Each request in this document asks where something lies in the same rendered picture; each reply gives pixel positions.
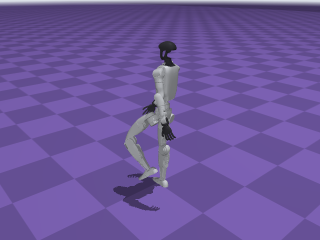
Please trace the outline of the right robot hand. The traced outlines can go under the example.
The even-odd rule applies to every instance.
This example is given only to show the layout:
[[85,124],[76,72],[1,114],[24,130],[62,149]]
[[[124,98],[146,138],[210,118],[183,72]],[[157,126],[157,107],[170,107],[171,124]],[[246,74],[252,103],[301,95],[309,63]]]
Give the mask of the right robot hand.
[[[155,101],[155,100],[154,100],[154,101]],[[147,111],[146,114],[147,114],[148,112],[150,113],[150,112],[154,112],[154,111],[155,111],[155,109],[156,109],[157,106],[154,104],[154,101],[152,102],[152,104],[150,104],[150,105],[148,105],[148,106],[145,106],[145,107],[143,108],[143,110],[147,108],[147,109],[143,112],[143,114],[144,114],[146,111]]]

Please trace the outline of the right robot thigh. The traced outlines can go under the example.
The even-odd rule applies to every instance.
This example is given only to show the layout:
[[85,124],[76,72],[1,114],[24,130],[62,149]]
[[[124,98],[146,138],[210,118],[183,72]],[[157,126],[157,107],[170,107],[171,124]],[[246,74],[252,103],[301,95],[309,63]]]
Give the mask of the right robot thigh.
[[[172,123],[173,120],[175,118],[175,115],[171,113],[170,119],[168,120],[169,123]],[[168,126],[170,127],[170,124],[168,124]],[[157,126],[157,136],[158,136],[158,151],[161,155],[167,155],[169,153],[169,147],[166,144],[167,140],[165,139],[165,135],[164,137],[162,137],[162,124],[161,122],[158,123]],[[168,137],[167,137],[168,138]]]

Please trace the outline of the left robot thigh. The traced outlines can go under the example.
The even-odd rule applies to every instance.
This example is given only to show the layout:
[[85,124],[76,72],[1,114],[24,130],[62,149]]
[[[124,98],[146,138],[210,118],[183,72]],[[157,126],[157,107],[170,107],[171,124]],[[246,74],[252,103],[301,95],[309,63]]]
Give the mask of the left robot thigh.
[[136,144],[137,138],[135,137],[135,135],[138,135],[139,133],[144,131],[149,125],[151,127],[155,126],[160,122],[160,120],[161,119],[159,117],[159,113],[156,114],[153,111],[143,115],[142,117],[137,119],[136,122],[129,129],[125,138],[125,143],[127,139],[133,139],[134,143]]

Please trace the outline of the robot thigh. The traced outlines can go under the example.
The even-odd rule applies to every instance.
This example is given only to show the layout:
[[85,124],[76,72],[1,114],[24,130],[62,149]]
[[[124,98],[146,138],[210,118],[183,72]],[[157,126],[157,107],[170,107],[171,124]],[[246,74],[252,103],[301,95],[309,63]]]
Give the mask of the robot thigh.
[[[173,120],[175,118],[175,115],[171,113],[170,119],[168,120],[169,123],[172,123]],[[170,127],[170,124],[168,124],[168,126]],[[161,122],[158,123],[157,126],[157,136],[158,136],[158,151],[161,155],[167,155],[169,153],[169,147],[166,144],[167,140],[165,139],[165,135],[164,137],[162,137],[162,124]],[[167,137],[168,138],[168,137]]]
[[159,113],[156,114],[153,111],[143,115],[142,117],[137,119],[136,122],[129,129],[125,138],[125,143],[127,139],[133,139],[134,143],[136,144],[137,138],[135,137],[135,135],[138,135],[139,133],[144,131],[149,125],[151,127],[155,126],[160,122],[160,120],[161,119],[159,117]]

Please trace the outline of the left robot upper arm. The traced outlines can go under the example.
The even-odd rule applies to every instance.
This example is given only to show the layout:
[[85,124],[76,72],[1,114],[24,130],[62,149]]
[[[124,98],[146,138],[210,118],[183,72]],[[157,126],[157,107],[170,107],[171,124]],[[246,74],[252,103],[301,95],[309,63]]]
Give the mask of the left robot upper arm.
[[163,83],[163,77],[165,76],[164,68],[160,67],[155,69],[152,72],[152,76],[154,78],[155,88],[157,89],[156,94],[161,94],[162,98],[164,99],[164,83]]

